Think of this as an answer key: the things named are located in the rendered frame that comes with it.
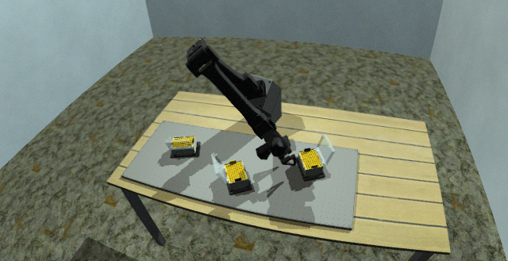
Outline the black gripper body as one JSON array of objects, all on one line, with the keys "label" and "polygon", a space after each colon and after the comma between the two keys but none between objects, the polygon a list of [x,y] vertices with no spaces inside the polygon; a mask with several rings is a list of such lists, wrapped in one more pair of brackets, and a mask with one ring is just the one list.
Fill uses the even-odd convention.
[{"label": "black gripper body", "polygon": [[[284,140],[283,140],[283,139],[284,139]],[[280,161],[281,161],[281,164],[284,164],[285,162],[287,162],[287,161],[289,161],[289,160],[291,159],[291,157],[290,157],[290,156],[288,156],[288,157],[286,157],[286,158],[285,158],[285,155],[286,155],[286,154],[291,154],[291,153],[292,153],[292,151],[291,151],[291,147],[290,147],[290,145],[291,145],[291,144],[290,144],[290,141],[289,141],[289,139],[288,139],[287,135],[283,136],[283,137],[281,138],[281,140],[282,140],[282,142],[283,142],[283,145],[284,145],[284,147],[285,147],[286,151],[285,151],[285,153],[284,153],[283,155],[279,156],[279,159],[280,159]]]}]

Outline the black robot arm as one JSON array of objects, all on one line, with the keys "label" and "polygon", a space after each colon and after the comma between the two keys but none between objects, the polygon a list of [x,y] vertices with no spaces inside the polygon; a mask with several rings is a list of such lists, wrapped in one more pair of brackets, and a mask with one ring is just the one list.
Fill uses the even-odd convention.
[{"label": "black robot arm", "polygon": [[207,77],[244,116],[254,133],[266,142],[256,149],[257,156],[267,159],[270,154],[283,155],[286,150],[275,122],[248,101],[265,96],[264,81],[256,81],[247,72],[238,73],[227,65],[202,38],[187,49],[186,66],[192,74],[196,78]]}]

